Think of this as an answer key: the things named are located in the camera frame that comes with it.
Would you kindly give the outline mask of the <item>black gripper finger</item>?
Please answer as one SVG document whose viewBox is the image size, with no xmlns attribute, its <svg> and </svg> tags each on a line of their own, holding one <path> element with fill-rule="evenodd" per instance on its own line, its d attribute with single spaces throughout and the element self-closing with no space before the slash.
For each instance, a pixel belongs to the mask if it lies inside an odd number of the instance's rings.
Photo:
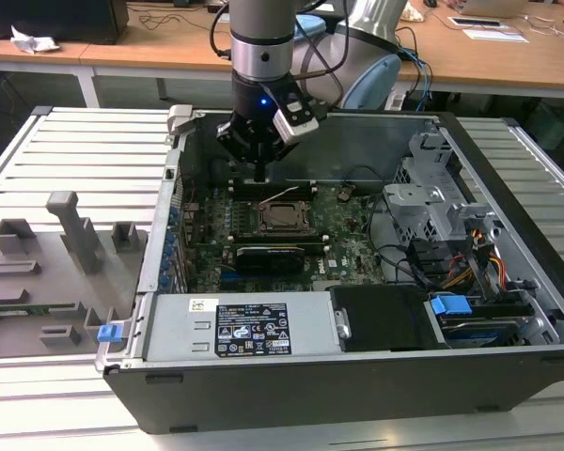
<svg viewBox="0 0 564 451">
<path fill-rule="evenodd" d="M 285 144 L 279 139 L 274 142 L 259 144 L 259 181 L 266 180 L 267 165 L 272 162 L 283 160 L 294 148 L 296 144 Z"/>
<path fill-rule="evenodd" d="M 216 140 L 240 163 L 254 166 L 254 182 L 260 182 L 259 135 L 247 119 L 230 119 L 216 127 Z"/>
</svg>

